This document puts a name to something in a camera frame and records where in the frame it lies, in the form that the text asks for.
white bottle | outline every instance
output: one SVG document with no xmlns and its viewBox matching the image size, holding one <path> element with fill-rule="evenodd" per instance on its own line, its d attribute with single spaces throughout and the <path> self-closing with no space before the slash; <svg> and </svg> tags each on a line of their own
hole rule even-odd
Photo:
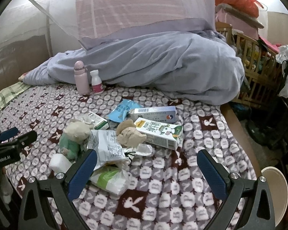
<svg viewBox="0 0 288 230">
<path fill-rule="evenodd" d="M 90 72 L 92 76 L 92 88 L 95 94 L 99 94 L 103 92 L 103 83 L 100 77 L 98 76 L 98 73 L 99 73 L 98 70 L 93 70 Z"/>
</svg>

brown headboard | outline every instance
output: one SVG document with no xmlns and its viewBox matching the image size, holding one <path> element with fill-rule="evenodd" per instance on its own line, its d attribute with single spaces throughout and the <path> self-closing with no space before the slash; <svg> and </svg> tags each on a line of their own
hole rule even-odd
<svg viewBox="0 0 288 230">
<path fill-rule="evenodd" d="M 0 49 L 0 91 L 49 59 L 45 35 L 10 43 Z"/>
</svg>

pink storage box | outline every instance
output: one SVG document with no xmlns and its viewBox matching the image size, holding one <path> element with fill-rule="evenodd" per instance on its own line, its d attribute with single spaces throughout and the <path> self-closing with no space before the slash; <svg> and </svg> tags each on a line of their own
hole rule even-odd
<svg viewBox="0 0 288 230">
<path fill-rule="evenodd" d="M 244 35 L 254 40 L 258 40 L 258 28 L 251 27 L 243 20 L 235 17 L 230 13 L 227 13 L 224 9 L 220 9 L 220 11 L 216 13 L 215 18 L 216 21 L 231 24 L 233 26 L 233 29 L 243 31 Z"/>
</svg>

cardboard box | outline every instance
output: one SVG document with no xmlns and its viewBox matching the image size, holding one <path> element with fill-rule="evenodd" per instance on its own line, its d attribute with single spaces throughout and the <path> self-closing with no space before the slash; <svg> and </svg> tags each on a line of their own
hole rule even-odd
<svg viewBox="0 0 288 230">
<path fill-rule="evenodd" d="M 162 123 L 176 123 L 175 106 L 136 108 L 130 110 L 129 114 L 133 121 L 142 117 Z"/>
<path fill-rule="evenodd" d="M 139 132 L 147 135 L 148 143 L 177 150 L 178 144 L 182 141 L 182 125 L 161 123 L 141 117 L 134 124 Z"/>
<path fill-rule="evenodd" d="M 95 122 L 94 122 L 94 130 L 106 130 L 109 128 L 109 123 L 106 119 L 98 116 L 97 114 L 89 111 L 87 113 Z"/>
</svg>

wooden bed edge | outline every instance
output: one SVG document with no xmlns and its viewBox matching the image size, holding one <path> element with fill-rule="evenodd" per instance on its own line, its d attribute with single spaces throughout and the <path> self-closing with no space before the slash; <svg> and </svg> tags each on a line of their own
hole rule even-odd
<svg viewBox="0 0 288 230">
<path fill-rule="evenodd" d="M 257 158 L 238 118 L 236 117 L 236 115 L 234 114 L 233 110 L 231 109 L 228 103 L 221 105 L 220 109 L 221 113 L 225 117 L 225 120 L 233 136 L 235 137 L 237 142 L 241 145 L 246 155 L 250 159 L 253 168 L 255 170 L 256 176 L 257 177 L 261 176 L 261 169 L 259 167 Z"/>
</svg>

